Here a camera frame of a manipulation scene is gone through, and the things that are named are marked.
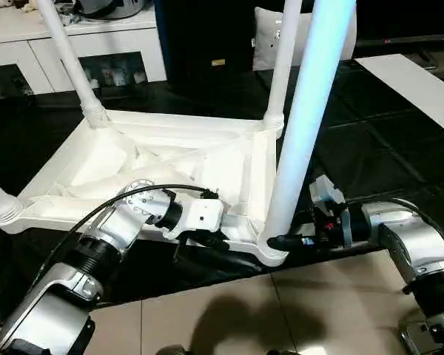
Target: white cushion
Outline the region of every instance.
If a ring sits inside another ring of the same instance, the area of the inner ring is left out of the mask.
[[[275,11],[255,8],[255,20],[257,22],[257,34],[255,37],[255,54],[253,56],[253,70],[266,70],[275,67],[276,51],[280,43],[281,22],[283,14]],[[297,35],[292,65],[300,65],[306,46],[312,14],[301,13],[297,23]],[[357,40],[357,14],[354,13],[346,36],[346,43],[342,51],[341,59],[350,59],[354,52]]]

